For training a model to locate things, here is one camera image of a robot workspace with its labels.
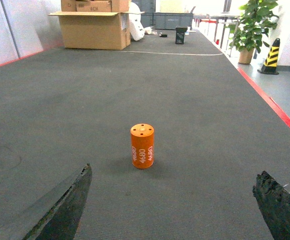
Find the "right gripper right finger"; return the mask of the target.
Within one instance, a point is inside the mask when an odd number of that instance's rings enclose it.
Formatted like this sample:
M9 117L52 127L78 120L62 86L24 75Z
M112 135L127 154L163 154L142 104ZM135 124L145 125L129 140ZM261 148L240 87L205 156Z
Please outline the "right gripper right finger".
M272 237L290 240L290 192L263 171L257 175L253 195Z

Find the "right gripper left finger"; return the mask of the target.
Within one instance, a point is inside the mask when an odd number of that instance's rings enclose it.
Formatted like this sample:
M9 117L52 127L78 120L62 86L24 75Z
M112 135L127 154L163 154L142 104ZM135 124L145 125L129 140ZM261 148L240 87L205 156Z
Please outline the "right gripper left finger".
M0 240L72 240L87 200L92 168L86 164L30 207L0 226Z

